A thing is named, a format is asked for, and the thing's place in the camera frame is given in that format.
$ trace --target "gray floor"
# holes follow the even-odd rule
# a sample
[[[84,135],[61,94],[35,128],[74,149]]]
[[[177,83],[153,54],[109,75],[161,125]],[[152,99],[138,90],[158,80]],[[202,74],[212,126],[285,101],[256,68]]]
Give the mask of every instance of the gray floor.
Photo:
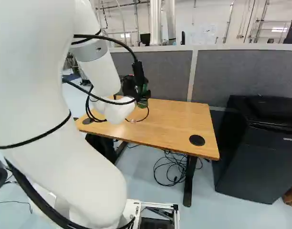
[[[86,96],[66,84],[63,84],[63,91],[73,115],[83,115]],[[178,203],[182,229],[292,229],[292,208],[281,199],[273,205],[264,205],[216,193],[211,165],[205,160],[203,168],[195,172],[192,207],[184,207],[183,184],[162,187],[153,178],[153,165],[163,155],[161,150],[147,146],[126,149],[117,167],[126,178],[128,198]],[[158,172],[158,178],[164,182],[165,172]],[[27,198],[20,187],[8,184],[0,189],[0,201],[5,200],[27,201]],[[30,214],[28,205],[0,204],[0,229],[53,228],[41,218]]]

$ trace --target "wooden desk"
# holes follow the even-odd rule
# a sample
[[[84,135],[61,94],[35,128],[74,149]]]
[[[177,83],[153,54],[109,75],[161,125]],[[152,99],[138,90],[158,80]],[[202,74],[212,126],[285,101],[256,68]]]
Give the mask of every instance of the wooden desk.
[[[76,120],[77,128],[85,133],[123,140],[160,149],[188,154],[187,175],[183,204],[191,205],[192,178],[197,156],[218,160],[219,151],[214,134],[212,119],[207,104],[178,102],[170,100],[149,99],[150,113],[147,119],[139,123],[123,121],[114,125],[108,122],[84,125],[85,114]],[[93,110],[95,117],[103,115]],[[138,107],[127,118],[139,120],[147,114],[146,109]],[[191,135],[200,135],[205,139],[203,146],[190,143]]]

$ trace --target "cubicle panel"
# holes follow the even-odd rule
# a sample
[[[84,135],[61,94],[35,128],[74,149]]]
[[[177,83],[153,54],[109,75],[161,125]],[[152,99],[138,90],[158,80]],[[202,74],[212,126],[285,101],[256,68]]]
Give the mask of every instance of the cubicle panel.
[[[231,94],[292,98],[292,51],[198,51],[192,101],[225,107]]]
[[[133,73],[133,58],[128,52],[112,52],[119,75]],[[149,80],[152,98],[186,101],[192,51],[136,52]]]

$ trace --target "desk leg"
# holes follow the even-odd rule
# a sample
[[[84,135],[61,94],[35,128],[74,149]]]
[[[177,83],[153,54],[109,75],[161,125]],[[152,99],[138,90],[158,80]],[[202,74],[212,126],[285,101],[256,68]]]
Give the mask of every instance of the desk leg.
[[[193,189],[193,177],[196,168],[198,157],[189,156],[186,162],[186,177],[185,177],[185,186],[184,186],[184,196],[183,196],[183,205],[185,207],[190,207],[192,205],[192,189]]]
[[[122,155],[123,151],[126,149],[128,143],[127,142],[122,142],[118,149],[115,151],[116,152],[116,157],[115,157],[115,161],[113,162],[113,164],[115,165],[119,159],[119,157]]]

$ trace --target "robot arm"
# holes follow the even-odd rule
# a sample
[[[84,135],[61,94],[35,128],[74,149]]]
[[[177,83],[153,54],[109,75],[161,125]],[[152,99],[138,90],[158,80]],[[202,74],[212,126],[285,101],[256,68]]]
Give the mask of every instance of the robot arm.
[[[74,23],[82,26],[81,33],[99,29],[88,7],[87,0],[20,0],[11,7],[0,0],[0,150],[29,180],[69,203],[89,223],[84,226],[116,228],[126,203],[125,179],[81,136],[61,91]],[[75,8],[81,15],[76,20]],[[120,83],[109,52],[87,60],[80,62],[93,93],[117,92]],[[113,120],[109,107],[103,111]]]
[[[99,34],[101,32],[97,18],[88,0],[75,1],[75,34]],[[107,100],[108,96],[119,92],[120,79],[114,66],[106,41],[99,39],[74,39],[70,52],[79,62],[83,72],[94,86],[91,93]],[[130,97],[123,97],[114,102],[128,102]],[[113,124],[122,122],[135,108],[134,103],[126,105],[108,104],[90,100],[93,107],[104,114],[107,121]]]

